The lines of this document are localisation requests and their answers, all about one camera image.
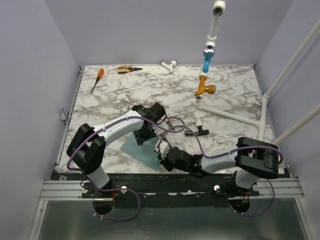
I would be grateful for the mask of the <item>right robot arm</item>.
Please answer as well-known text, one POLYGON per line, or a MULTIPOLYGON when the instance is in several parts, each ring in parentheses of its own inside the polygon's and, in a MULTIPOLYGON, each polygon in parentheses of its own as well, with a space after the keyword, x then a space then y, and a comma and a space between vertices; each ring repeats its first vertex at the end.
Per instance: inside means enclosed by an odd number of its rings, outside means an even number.
POLYGON ((154 151, 158 154, 158 162, 167 171, 177 169, 198 178, 224 169, 240 168, 230 183, 230 191, 236 196, 243 195, 259 179, 277 179, 279 164, 283 161, 277 146, 248 137, 240 137, 232 150, 209 156, 189 154, 178 147, 170 148, 163 140, 157 141, 154 151))

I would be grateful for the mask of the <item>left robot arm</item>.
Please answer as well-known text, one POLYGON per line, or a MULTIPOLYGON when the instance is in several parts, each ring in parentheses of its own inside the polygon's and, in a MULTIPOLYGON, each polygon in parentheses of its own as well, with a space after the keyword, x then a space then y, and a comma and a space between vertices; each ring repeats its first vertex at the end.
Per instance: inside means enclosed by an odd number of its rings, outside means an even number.
POLYGON ((107 197, 111 191, 110 178, 101 166, 105 148, 130 133, 139 146, 157 137, 155 126, 165 115, 164 107, 156 102, 151 107, 135 105, 123 116, 100 126, 82 124, 66 154, 94 184, 93 191, 101 198, 107 197))

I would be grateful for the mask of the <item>small white pipe elbow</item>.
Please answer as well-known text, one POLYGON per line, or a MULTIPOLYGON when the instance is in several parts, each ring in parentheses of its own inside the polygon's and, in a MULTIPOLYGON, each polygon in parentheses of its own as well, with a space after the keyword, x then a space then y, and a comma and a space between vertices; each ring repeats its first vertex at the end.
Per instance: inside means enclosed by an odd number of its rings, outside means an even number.
POLYGON ((196 127, 203 126, 202 120, 201 120, 200 117, 197 116, 197 115, 194 115, 194 116, 192 117, 192 121, 194 122, 194 124, 195 124, 196 127))

